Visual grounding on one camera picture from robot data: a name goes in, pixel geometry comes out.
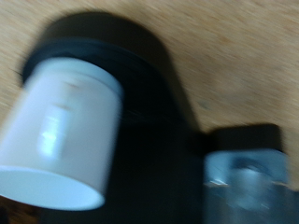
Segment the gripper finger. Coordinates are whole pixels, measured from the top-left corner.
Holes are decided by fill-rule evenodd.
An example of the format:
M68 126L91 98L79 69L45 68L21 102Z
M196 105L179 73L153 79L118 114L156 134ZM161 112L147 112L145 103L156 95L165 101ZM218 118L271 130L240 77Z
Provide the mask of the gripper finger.
M204 224L299 224L288 156L274 149L218 151L204 160Z

